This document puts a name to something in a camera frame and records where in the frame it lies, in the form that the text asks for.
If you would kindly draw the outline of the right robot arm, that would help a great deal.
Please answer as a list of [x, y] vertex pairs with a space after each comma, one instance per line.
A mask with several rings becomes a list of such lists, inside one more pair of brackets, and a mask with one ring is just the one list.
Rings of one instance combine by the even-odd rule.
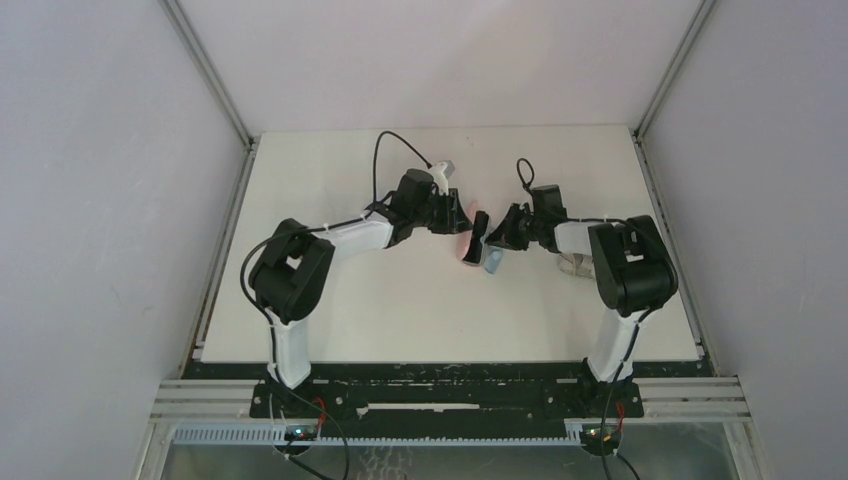
[[524, 251], [535, 242], [554, 254], [590, 257], [605, 311], [586, 364], [599, 383], [630, 377], [642, 323], [678, 291], [677, 271], [654, 218], [572, 218], [559, 186], [526, 191], [532, 202], [511, 204], [486, 243]]

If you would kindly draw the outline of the pink glasses case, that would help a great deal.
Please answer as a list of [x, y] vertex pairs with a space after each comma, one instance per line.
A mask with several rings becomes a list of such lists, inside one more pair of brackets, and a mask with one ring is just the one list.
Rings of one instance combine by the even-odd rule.
[[465, 216], [468, 220], [467, 229], [459, 234], [459, 240], [458, 240], [458, 243], [457, 243], [457, 250], [456, 250], [457, 258], [462, 264], [464, 264], [464, 263], [461, 261], [461, 258], [465, 254], [466, 249], [468, 247], [468, 243], [469, 243], [469, 240], [470, 240], [470, 237], [471, 237], [471, 231], [473, 229], [475, 213], [477, 211], [480, 211], [479, 202], [477, 200], [473, 200], [471, 202], [470, 206], [468, 208], [466, 208], [465, 211], [464, 211]]

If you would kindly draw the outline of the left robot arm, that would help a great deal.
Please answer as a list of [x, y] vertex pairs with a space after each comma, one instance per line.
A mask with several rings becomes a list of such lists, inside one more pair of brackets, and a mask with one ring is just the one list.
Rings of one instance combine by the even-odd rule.
[[392, 248], [417, 228], [456, 235], [473, 228], [457, 189], [449, 184], [450, 161], [409, 169], [397, 188], [358, 217], [309, 228], [293, 218], [254, 247], [240, 267], [240, 287], [266, 318], [270, 332], [270, 378], [288, 389], [311, 374], [307, 319], [319, 304], [336, 261]]

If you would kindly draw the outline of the patterned glasses case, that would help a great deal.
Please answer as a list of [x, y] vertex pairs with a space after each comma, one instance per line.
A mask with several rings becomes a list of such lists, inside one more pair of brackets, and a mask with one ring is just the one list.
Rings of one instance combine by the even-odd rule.
[[576, 278], [595, 279], [595, 267], [593, 257], [580, 253], [564, 253], [557, 258], [557, 265], [561, 272]]

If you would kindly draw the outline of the black sunglasses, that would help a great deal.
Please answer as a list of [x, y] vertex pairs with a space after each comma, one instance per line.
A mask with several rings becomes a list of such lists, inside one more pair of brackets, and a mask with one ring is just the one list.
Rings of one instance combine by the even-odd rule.
[[475, 213], [473, 229], [465, 254], [461, 261], [466, 265], [479, 266], [484, 250], [485, 238], [488, 232], [490, 217], [485, 211]]

